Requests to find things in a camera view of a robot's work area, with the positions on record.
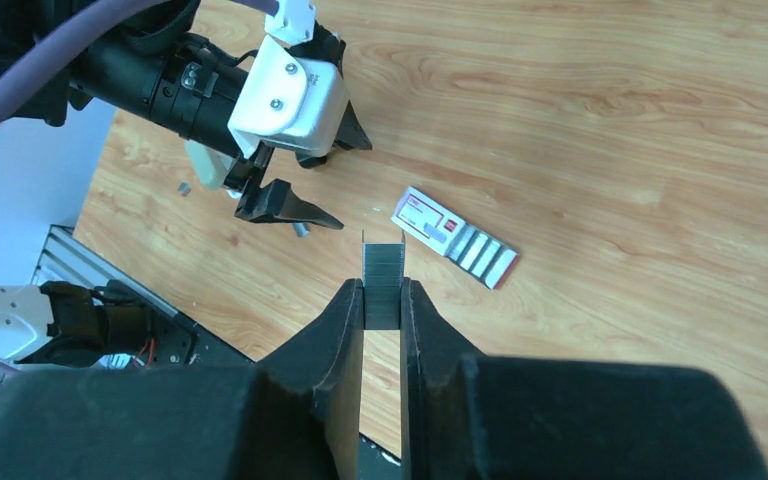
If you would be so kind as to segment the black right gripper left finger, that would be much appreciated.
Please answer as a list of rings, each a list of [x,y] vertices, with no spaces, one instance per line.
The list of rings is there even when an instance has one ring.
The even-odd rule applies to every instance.
[[[0,479],[353,479],[363,289],[262,360],[50,369],[0,394]]]

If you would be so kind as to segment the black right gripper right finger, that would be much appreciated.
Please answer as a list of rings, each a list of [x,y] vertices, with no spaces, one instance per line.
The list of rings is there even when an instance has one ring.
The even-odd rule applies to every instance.
[[[737,401],[669,365],[494,356],[401,292],[409,479],[768,479]]]

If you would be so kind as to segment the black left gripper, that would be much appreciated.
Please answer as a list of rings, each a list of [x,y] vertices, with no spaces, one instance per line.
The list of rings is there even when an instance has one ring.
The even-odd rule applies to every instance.
[[[272,155],[277,149],[280,148],[261,145],[249,158],[243,157],[240,151],[237,163],[229,173],[230,179],[240,182],[239,191],[242,194],[234,216],[256,224],[306,223],[327,229],[342,230],[344,224],[340,220],[319,206],[299,198],[289,182],[275,179],[266,186],[261,185]],[[327,153],[321,156],[296,153],[295,157],[300,167],[314,169],[325,165],[329,154],[337,149],[343,151],[372,149],[372,142],[360,124],[351,102],[346,106],[332,147]]]

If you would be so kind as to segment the grey staple strip block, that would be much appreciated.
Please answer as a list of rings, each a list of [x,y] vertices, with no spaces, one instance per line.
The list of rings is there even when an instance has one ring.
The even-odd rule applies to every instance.
[[[405,235],[399,242],[368,242],[362,232],[364,328],[399,330]]]

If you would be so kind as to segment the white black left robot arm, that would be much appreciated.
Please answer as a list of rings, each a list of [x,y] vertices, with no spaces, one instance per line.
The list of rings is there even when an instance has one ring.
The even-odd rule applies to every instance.
[[[349,99],[346,48],[310,1],[254,1],[264,38],[234,56],[193,30],[196,1],[0,1],[0,123],[59,127],[99,99],[188,142],[201,182],[252,223],[342,228],[283,180],[276,150],[311,169],[371,142]]]

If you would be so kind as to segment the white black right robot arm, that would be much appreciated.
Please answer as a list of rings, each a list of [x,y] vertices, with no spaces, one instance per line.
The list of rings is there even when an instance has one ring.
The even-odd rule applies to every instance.
[[[713,375],[488,355],[415,280],[346,281],[255,363],[98,367],[169,322],[118,282],[0,287],[0,479],[354,479],[368,329],[400,335],[406,479],[768,479]]]

